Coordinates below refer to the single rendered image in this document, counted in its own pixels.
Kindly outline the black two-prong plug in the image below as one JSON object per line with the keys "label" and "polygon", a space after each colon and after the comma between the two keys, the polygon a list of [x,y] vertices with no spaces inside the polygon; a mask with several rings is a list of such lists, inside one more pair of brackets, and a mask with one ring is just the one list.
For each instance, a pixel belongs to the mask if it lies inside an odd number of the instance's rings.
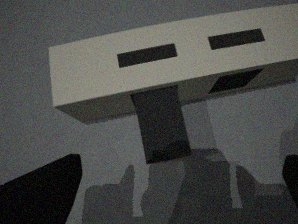
{"label": "black two-prong plug", "polygon": [[176,85],[133,99],[146,165],[192,156]]}

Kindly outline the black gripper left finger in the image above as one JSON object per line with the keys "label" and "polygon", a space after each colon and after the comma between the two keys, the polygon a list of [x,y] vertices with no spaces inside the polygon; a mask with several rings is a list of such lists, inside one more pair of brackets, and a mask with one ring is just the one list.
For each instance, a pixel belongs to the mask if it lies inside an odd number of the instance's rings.
{"label": "black gripper left finger", "polygon": [[69,153],[1,184],[0,224],[65,224],[81,179],[80,155]]}

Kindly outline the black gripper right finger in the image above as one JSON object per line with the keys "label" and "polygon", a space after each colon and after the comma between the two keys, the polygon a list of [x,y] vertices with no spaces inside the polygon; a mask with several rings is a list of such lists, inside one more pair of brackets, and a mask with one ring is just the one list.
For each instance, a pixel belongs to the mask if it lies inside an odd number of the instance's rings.
{"label": "black gripper right finger", "polygon": [[291,197],[293,197],[294,204],[298,209],[298,156],[287,155],[285,164],[282,169],[283,180],[287,185],[287,189],[290,190]]}

